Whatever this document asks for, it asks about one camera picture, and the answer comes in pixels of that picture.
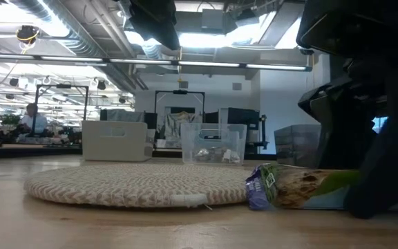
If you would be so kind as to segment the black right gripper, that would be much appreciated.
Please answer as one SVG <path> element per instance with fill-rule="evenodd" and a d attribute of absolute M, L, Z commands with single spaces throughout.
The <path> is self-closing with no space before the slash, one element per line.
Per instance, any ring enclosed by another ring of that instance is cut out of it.
<path fill-rule="evenodd" d="M 373 120 L 398 118 L 398 1 L 306 1 L 296 43 L 345 60 L 343 75 L 298 101 L 321 125 L 312 167 L 358 169 Z"/>

